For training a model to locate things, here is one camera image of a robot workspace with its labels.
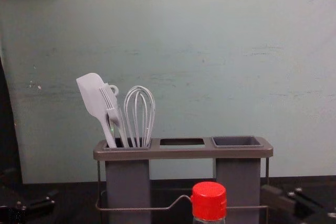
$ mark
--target gray plastic container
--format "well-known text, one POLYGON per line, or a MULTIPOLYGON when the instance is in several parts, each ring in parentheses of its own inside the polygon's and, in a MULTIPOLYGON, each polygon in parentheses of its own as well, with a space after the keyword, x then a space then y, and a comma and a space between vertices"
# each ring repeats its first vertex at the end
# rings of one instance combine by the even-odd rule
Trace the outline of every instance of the gray plastic container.
MULTIPOLYGON (((213 158, 214 177, 226 187, 228 206, 259 206, 260 160, 271 156, 273 147, 254 136, 153 138, 149 148, 107 148, 101 141, 93 151, 95 160, 105 162, 108 208, 150 207, 149 160, 172 158, 213 158)), ((109 218, 110 224, 151 223, 149 211, 110 212, 109 218)), ((259 210, 229 211, 226 223, 258 224, 259 210)))

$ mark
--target red cap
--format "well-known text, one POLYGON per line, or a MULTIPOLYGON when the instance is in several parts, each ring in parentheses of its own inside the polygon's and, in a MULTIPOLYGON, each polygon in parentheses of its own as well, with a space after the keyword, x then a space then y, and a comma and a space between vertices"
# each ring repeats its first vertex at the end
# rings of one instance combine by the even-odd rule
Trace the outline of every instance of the red cap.
POLYGON ((216 182, 201 182, 193 187, 193 216, 201 220, 220 220, 226 216, 226 189, 216 182))

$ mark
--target white whisk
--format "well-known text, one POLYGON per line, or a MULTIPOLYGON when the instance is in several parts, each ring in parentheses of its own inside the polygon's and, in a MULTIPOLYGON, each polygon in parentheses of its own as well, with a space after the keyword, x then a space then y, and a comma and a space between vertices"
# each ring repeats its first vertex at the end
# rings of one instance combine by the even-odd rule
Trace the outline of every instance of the white whisk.
POLYGON ((124 100, 124 114, 133 147, 148 147, 155 117, 155 100, 152 93, 143 86, 131 88, 124 100), (132 105, 134 127, 129 118, 129 103, 132 105), (142 105, 142 137, 140 140, 138 105, 142 105))

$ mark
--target wall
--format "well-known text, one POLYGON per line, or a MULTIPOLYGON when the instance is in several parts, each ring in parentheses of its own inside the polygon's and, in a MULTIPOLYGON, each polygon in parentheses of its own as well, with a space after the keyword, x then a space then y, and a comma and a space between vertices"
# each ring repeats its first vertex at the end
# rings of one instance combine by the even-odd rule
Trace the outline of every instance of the wall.
MULTIPOLYGON (((75 79, 152 90, 154 136, 263 136, 271 176, 335 175, 336 0, 0 0, 24 182, 96 180, 75 79)), ((211 176, 211 161, 152 177, 211 176)))

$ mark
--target bottle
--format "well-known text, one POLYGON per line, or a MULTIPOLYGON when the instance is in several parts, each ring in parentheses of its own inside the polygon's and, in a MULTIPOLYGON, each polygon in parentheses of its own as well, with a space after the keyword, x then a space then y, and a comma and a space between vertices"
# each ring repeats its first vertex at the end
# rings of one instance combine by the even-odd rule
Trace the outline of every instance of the bottle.
POLYGON ((193 187, 193 224, 225 224, 226 189, 216 182, 201 182, 193 187))

